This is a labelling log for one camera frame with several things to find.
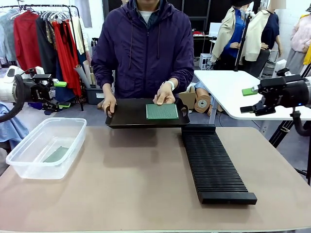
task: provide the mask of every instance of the red dress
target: red dress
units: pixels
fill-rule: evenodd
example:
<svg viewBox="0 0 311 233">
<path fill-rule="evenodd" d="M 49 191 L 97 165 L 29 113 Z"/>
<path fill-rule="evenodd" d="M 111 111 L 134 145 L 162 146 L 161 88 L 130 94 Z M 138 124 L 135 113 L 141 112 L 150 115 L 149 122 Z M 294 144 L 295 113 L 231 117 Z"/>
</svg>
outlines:
<svg viewBox="0 0 311 233">
<path fill-rule="evenodd" d="M 64 81 L 67 82 L 67 87 L 73 89 L 77 96 L 81 96 L 81 86 L 79 74 L 74 70 L 79 64 L 77 49 L 74 43 L 70 27 L 70 22 L 61 24 L 52 22 L 55 32 L 56 49 L 58 59 L 62 69 Z"/>
<path fill-rule="evenodd" d="M 14 19 L 16 58 L 23 70 L 41 66 L 35 20 L 39 16 L 27 11 Z"/>
</svg>

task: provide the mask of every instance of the black tray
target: black tray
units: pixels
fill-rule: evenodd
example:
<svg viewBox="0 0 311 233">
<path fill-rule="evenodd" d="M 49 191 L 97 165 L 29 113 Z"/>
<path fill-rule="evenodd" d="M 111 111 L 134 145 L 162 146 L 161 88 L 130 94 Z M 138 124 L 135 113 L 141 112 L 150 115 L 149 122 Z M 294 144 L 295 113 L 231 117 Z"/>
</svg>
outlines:
<svg viewBox="0 0 311 233">
<path fill-rule="evenodd" d="M 152 99 L 118 99 L 115 113 L 111 118 L 108 116 L 109 108 L 106 109 L 106 125 L 112 129 L 179 128 L 190 123 L 188 107 L 179 98 L 175 102 L 179 119 L 147 120 L 148 103 L 153 103 Z"/>
</svg>

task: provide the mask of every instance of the white table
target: white table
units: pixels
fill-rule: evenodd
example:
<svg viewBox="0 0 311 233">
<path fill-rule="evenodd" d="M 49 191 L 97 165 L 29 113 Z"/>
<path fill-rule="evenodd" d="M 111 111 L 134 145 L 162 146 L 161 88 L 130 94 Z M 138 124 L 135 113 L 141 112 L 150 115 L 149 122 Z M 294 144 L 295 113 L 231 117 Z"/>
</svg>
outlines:
<svg viewBox="0 0 311 233">
<path fill-rule="evenodd" d="M 254 113 L 241 113 L 240 108 L 252 106 L 258 103 L 262 95 L 244 97 L 243 89 L 251 88 L 260 83 L 260 80 L 244 71 L 226 70 L 196 70 L 195 76 L 204 84 L 208 92 L 214 97 L 213 108 L 209 119 L 214 124 L 217 104 L 234 119 L 238 120 L 262 120 L 260 132 L 265 135 L 269 120 L 293 120 L 290 114 L 292 108 L 276 107 L 276 113 L 265 116 L 256 116 Z M 301 113 L 301 120 L 311 120 L 311 109 L 297 107 Z"/>
</svg>

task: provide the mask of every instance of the hand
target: hand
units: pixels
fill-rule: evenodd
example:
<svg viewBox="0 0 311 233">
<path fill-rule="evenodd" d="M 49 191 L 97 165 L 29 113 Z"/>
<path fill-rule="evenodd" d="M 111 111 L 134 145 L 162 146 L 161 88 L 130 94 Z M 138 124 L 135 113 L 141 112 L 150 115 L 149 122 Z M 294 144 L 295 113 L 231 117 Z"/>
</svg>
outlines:
<svg viewBox="0 0 311 233">
<path fill-rule="evenodd" d="M 117 104 L 117 100 L 114 97 L 113 94 L 108 94 L 105 96 L 102 109 L 106 112 L 107 107 L 110 108 L 110 111 L 108 112 L 108 116 L 112 117 L 112 114 L 115 112 L 115 106 Z"/>
<path fill-rule="evenodd" d="M 241 44 L 239 44 L 238 42 L 234 42 L 230 45 L 230 48 L 232 49 L 239 49 L 241 47 Z"/>
<path fill-rule="evenodd" d="M 261 49 L 262 50 L 267 50 L 268 48 L 269 48 L 269 46 L 267 44 L 265 44 L 265 43 L 261 44 Z"/>
<path fill-rule="evenodd" d="M 170 83 L 164 83 L 157 91 L 155 99 L 153 102 L 157 105 L 162 105 L 164 103 L 175 103 L 175 97 L 172 93 L 172 85 Z"/>
<path fill-rule="evenodd" d="M 283 48 L 278 47 L 278 57 L 280 58 L 283 54 Z"/>
</svg>

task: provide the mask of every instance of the wristwatch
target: wristwatch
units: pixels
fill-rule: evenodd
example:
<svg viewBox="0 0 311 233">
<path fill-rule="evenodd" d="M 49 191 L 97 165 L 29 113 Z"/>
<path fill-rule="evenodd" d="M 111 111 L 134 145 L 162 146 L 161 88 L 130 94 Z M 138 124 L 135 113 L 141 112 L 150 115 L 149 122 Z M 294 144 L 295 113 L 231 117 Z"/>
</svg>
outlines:
<svg viewBox="0 0 311 233">
<path fill-rule="evenodd" d="M 165 84 L 165 83 L 170 83 L 172 85 L 172 91 L 175 90 L 175 85 L 174 85 L 174 83 L 172 81 L 165 81 L 164 83 L 162 83 L 162 85 Z"/>
</svg>

